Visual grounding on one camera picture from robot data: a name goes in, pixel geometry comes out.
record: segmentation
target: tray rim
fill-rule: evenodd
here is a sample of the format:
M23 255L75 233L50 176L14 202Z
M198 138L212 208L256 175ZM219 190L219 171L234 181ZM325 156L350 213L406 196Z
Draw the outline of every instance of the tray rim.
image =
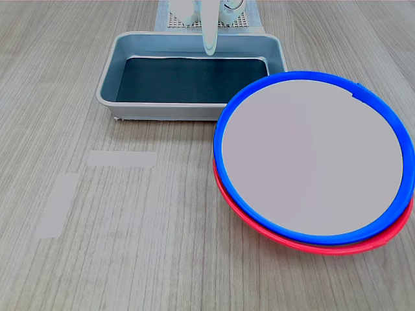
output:
M112 43L111 49L107 55L107 61L105 63L105 66L101 72L101 77L99 79L99 83L95 92L95 98L98 100L98 102L108 108L203 108L203 109L209 109L209 108L225 108L227 104L206 104L206 103L169 103L169 102L111 102L108 100L103 99L101 96L102 87L104 85L104 81L106 79L106 75L108 74L108 69L110 67L112 57L115 51L115 48L117 46L118 41L121 38L124 38L126 36L133 36L133 35L142 35L142 36L199 36L201 37L201 33L195 33L195 32L152 32L152 31L128 31L123 32L119 35L117 35ZM266 33L218 33L218 36L248 36L248 37L265 37L270 38L274 40L278 45L278 50L280 53L281 62L283 65L283 69L285 72L287 72L287 64L285 62L285 58L283 55L283 50L281 47L280 40L271 35Z

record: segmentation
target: wooden table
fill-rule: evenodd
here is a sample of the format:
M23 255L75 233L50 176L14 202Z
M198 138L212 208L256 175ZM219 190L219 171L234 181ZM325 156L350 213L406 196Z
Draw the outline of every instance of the wooden table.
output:
M116 35L157 1L0 2L0 310L415 310L415 222L353 257L244 225L212 173L212 122L115 121L95 90ZM289 70L382 97L415 139L415 3L261 1ZM89 167L91 150L158 153ZM58 174L80 176L58 238L34 231Z

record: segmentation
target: plate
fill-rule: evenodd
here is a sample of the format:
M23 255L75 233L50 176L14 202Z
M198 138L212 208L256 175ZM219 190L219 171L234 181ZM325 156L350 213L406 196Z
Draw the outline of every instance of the plate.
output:
M344 78L262 78L228 103L213 142L232 200L263 227L318 245L366 240L407 208L414 147L396 114Z

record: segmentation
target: red plate rim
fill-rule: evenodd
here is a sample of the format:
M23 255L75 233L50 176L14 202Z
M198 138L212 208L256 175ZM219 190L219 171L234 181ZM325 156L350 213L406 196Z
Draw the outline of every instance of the red plate rim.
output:
M299 251L304 251L307 253L313 253L317 255L330 255L330 256L345 256L345 255L355 255L359 253L364 253L367 251L371 251L373 249L379 248L381 246L386 245L390 240L392 240L405 226L408 222L410 214L412 212L412 208L414 206L414 197L411 198L407 208L403 212L403 214L395 221L393 225L375 235L368 240L354 243L354 244L347 244L342 246L317 246L312 244L304 244L301 242L297 242L295 240L291 240L289 238L285 238L284 236L277 235L275 232L268 230L267 228L263 227L252 218L250 218L247 214L245 214L242 209L237 206L237 204L232 200L229 196L226 189L223 187L222 182L219 178L215 160L213 160L213 172L215 175L216 183L220 190L220 193L223 195L226 203L232 208L232 210L251 228L255 229L257 232L261 233L262 235L266 236L267 238L280 243L284 246L289 248L297 249Z

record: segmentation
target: white tape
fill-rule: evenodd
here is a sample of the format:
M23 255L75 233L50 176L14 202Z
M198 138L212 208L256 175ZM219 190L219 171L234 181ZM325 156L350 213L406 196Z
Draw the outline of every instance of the white tape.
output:
M38 222L35 238L58 238L61 235L78 179L79 174L58 175Z
M91 167L145 167L156 165L155 152L98 151L89 153L88 166Z

